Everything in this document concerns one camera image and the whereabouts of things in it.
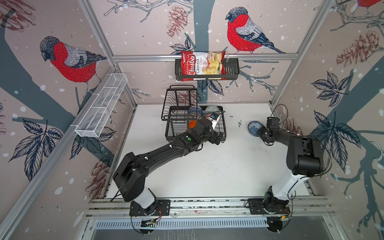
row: red-breasted bird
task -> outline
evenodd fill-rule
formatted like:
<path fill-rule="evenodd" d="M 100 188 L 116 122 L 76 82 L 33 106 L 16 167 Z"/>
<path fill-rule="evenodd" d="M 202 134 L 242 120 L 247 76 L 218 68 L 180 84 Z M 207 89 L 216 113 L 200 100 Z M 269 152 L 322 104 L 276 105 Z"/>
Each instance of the red-breasted bird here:
<path fill-rule="evenodd" d="M 344 4 L 344 3 L 346 3 L 346 2 L 349 2 L 349 1 L 352 1 L 352 0 L 346 0 L 346 1 L 343 1 L 343 2 L 341 2 L 341 3 L 339 3 L 339 5 L 341 5 L 341 4 Z M 365 7 L 365 8 L 367 8 L 367 13 L 364 15 L 364 16 L 367 16 L 367 15 L 371 15 L 372 13 L 371 12 L 369 12 L 369 7 L 370 6 L 372 6 L 372 5 L 374 5 L 374 4 L 376 4 L 376 3 L 378 3 L 379 1 L 381 1 L 381 0 L 354 0 L 355 2 L 357 2 L 357 7 L 356 7 L 356 9 L 352 12 L 352 16 L 354 16 L 355 15 L 355 11 L 359 8 L 359 7 Z"/>
<path fill-rule="evenodd" d="M 239 51 L 253 52 L 258 48 L 269 48 L 278 53 L 284 53 L 277 49 L 263 33 L 263 30 L 252 22 L 248 11 L 243 7 L 232 8 L 227 17 L 228 41 Z"/>
<path fill-rule="evenodd" d="M 84 48 L 72 47 L 60 42 L 53 36 L 42 40 L 40 51 L 43 59 L 45 61 L 49 59 L 65 78 L 76 83 L 87 83 L 87 90 L 83 92 L 83 96 L 90 92 L 88 81 L 96 75 L 98 64 L 107 59 L 99 54 L 88 52 Z"/>

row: red chip bag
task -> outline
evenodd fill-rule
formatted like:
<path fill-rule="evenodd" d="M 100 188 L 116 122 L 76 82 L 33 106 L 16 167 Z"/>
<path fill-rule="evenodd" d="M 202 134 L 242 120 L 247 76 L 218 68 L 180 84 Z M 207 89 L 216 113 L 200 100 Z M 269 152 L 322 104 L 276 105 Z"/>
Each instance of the red chip bag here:
<path fill-rule="evenodd" d="M 224 52 L 181 52 L 182 75 L 225 74 L 223 67 Z M 182 81 L 205 80 L 205 78 L 183 78 Z"/>

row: white wire basket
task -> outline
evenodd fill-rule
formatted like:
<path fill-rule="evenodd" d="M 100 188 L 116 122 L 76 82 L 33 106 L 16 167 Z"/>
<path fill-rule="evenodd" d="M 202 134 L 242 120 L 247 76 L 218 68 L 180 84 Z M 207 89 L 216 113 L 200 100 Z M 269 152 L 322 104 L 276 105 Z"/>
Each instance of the white wire basket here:
<path fill-rule="evenodd" d="M 111 74 L 75 130 L 80 137 L 100 136 L 127 82 L 125 74 Z"/>

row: orange cup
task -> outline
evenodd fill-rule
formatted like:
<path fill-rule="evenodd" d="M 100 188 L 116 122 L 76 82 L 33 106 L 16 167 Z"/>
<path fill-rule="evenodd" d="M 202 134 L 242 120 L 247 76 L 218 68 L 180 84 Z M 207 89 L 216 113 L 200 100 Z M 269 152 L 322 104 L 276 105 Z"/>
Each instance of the orange cup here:
<path fill-rule="evenodd" d="M 196 126 L 197 120 L 192 120 L 189 122 L 189 128 L 194 128 Z"/>

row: black metal shelf basket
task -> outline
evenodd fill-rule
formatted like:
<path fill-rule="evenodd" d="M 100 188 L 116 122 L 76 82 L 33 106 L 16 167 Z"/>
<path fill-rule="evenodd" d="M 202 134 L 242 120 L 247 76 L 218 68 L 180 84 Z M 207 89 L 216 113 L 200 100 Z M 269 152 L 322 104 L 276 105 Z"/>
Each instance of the black metal shelf basket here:
<path fill-rule="evenodd" d="M 207 106 L 200 106 L 200 107 L 203 110 L 205 110 L 207 108 Z M 227 138 L 227 131 L 225 128 L 225 120 L 224 120 L 224 111 L 223 111 L 222 106 L 217 106 L 217 107 L 221 111 L 221 114 L 220 114 L 221 120 L 218 124 L 216 124 L 216 127 L 214 130 L 217 132 L 223 132 L 224 133 L 224 136 L 221 139 L 221 141 L 223 142 Z M 167 120 L 167 127 L 166 127 L 166 139 L 168 141 L 172 141 L 173 139 L 175 139 L 175 137 L 177 135 L 187 131 L 187 129 L 189 128 L 189 122 L 190 121 L 197 120 L 197 118 L 189 118 L 188 114 L 185 115 L 184 112 L 181 112 L 181 111 L 174 111 L 174 113 L 171 113 L 170 115 L 172 116 L 172 118 L 169 118 Z"/>
<path fill-rule="evenodd" d="M 221 80 L 236 80 L 240 74 L 238 58 L 224 58 L 223 66 L 226 74 L 213 74 L 213 75 L 182 75 L 181 59 L 175 59 L 175 75 L 176 79 L 181 81 L 183 78 L 224 78 Z"/>
<path fill-rule="evenodd" d="M 170 85 L 164 99 L 161 120 L 185 121 L 188 109 L 197 106 L 197 89 L 193 85 Z"/>

